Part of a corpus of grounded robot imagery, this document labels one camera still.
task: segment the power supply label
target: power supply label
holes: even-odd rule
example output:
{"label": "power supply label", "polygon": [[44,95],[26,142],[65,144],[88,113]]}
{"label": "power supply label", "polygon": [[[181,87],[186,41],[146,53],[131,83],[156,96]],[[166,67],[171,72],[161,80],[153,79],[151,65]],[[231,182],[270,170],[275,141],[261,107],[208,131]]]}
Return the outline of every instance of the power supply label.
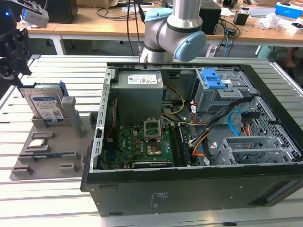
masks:
{"label": "power supply label", "polygon": [[150,75],[129,75],[128,84],[157,84],[157,76]]}
{"label": "power supply label", "polygon": [[63,114],[60,108],[56,106],[57,100],[55,97],[33,97],[32,100],[44,120],[47,122],[63,121]]}

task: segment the blue cable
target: blue cable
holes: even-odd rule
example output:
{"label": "blue cable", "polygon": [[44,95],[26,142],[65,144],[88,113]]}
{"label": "blue cable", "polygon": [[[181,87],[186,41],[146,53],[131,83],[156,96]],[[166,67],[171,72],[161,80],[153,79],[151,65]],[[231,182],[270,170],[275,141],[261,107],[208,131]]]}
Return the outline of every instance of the blue cable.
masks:
{"label": "blue cable", "polygon": [[240,134],[237,132],[237,130],[234,128],[234,126],[232,125],[232,114],[233,113],[242,113],[242,111],[240,110],[235,110],[232,111],[227,118],[227,122],[228,122],[228,126],[230,127],[231,131],[236,135],[236,136],[240,136]]}
{"label": "blue cable", "polygon": [[226,40],[226,45],[225,45],[225,53],[224,53],[224,57],[226,56],[226,51],[227,51],[227,47],[228,47],[228,30],[226,30],[227,33],[227,40]]}

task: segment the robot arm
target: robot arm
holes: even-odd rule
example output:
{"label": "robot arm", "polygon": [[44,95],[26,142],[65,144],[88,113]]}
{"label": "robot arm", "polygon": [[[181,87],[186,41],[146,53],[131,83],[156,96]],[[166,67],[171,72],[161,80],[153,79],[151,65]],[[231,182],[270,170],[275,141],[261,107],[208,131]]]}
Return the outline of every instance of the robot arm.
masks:
{"label": "robot arm", "polygon": [[[47,12],[36,3],[26,0],[12,0],[24,7],[22,17],[29,23],[44,26]],[[17,24],[6,0],[0,0],[0,85],[20,86],[18,75],[31,75],[27,66],[30,58],[28,51],[28,32],[26,29],[16,29]]]}
{"label": "robot arm", "polygon": [[191,61],[206,44],[199,16],[201,0],[174,0],[173,9],[156,8],[145,17],[144,50],[140,62]]}

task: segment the green circuit board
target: green circuit board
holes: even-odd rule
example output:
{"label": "green circuit board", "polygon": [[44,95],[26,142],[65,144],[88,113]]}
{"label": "green circuit board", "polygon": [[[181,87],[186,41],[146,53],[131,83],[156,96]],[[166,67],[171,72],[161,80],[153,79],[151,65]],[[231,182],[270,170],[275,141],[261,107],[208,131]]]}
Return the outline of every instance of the green circuit board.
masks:
{"label": "green circuit board", "polygon": [[[147,127],[147,134],[159,133],[157,124]],[[144,140],[144,126],[121,126],[118,135],[118,148],[115,159],[107,161],[109,169],[121,169],[125,163],[133,162],[171,162],[173,165],[173,155],[169,138],[169,127],[163,126],[162,140],[157,142],[154,139]],[[184,139],[191,138],[190,129],[183,127]]]}

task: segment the blue drive bracket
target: blue drive bracket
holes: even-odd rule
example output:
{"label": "blue drive bracket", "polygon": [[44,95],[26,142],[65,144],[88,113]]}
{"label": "blue drive bracket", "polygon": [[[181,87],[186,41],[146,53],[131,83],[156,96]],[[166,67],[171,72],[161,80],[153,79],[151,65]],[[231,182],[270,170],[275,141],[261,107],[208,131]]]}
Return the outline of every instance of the blue drive bracket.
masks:
{"label": "blue drive bracket", "polygon": [[202,79],[206,82],[207,88],[226,88],[226,85],[220,80],[220,75],[214,69],[202,69],[201,75]]}

